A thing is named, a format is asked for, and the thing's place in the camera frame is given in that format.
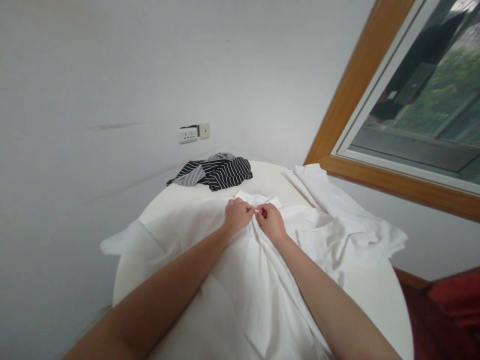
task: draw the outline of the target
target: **skin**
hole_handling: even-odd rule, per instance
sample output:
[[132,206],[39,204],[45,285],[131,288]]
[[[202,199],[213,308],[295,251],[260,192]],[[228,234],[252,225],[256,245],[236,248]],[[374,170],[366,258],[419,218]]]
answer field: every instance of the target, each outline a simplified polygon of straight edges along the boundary
[[239,198],[228,202],[219,229],[132,291],[64,359],[144,359],[188,306],[230,239],[255,213],[333,353],[339,359],[400,359],[357,304],[288,237],[275,206],[255,209]]

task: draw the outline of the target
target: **hand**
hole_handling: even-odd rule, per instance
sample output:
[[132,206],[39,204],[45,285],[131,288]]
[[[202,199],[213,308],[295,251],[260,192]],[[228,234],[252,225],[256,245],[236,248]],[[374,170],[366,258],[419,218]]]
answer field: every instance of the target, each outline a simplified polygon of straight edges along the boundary
[[287,231],[285,230],[284,220],[282,214],[273,204],[263,204],[256,207],[256,220],[263,229],[263,232],[268,236],[270,241],[277,244],[282,239],[287,239]]
[[233,236],[252,221],[254,213],[255,208],[241,198],[237,197],[235,200],[229,200],[225,208],[226,219],[223,226]]

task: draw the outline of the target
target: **electrical socket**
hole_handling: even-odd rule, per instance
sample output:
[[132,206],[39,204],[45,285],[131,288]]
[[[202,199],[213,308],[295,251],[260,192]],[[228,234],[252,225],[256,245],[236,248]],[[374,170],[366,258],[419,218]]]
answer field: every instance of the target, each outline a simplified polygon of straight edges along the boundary
[[178,143],[185,144],[197,141],[199,136],[196,127],[186,127],[178,129]]
[[208,139],[210,137],[210,123],[205,122],[199,124],[200,139]]

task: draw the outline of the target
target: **forearm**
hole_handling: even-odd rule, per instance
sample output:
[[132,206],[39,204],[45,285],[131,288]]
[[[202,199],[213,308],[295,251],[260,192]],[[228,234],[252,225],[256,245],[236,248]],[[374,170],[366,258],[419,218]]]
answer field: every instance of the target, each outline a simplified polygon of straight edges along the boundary
[[232,235],[222,226],[157,271],[99,321],[67,358],[103,359],[119,348],[125,359],[144,358],[195,295]]
[[339,359],[400,359],[362,309],[286,237],[275,245],[288,265],[320,331]]

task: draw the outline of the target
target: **striped fabric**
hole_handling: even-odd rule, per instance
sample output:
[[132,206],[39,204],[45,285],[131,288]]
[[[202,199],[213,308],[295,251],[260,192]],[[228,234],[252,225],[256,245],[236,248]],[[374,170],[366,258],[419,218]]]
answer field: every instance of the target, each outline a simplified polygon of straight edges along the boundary
[[231,153],[220,152],[206,160],[189,161],[177,174],[166,183],[182,186],[208,185],[211,191],[231,188],[251,179],[250,163],[243,157],[235,157]]

